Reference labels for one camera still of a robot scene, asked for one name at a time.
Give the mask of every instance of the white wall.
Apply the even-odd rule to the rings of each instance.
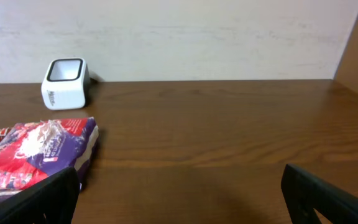
[[[332,78],[358,0],[0,0],[0,83],[83,57],[106,81]]]

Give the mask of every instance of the wooden table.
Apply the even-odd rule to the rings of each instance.
[[[94,116],[73,223],[289,223],[295,163],[358,197],[358,95],[331,80],[100,83],[50,111],[40,84],[0,85],[0,128]]]

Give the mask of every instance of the small white box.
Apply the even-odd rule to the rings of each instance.
[[[50,110],[82,108],[90,84],[88,66],[82,58],[56,59],[49,65],[41,93]]]

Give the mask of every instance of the red and purple package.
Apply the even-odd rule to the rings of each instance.
[[[82,181],[98,136],[94,118],[16,124],[0,142],[0,201],[68,166]]]

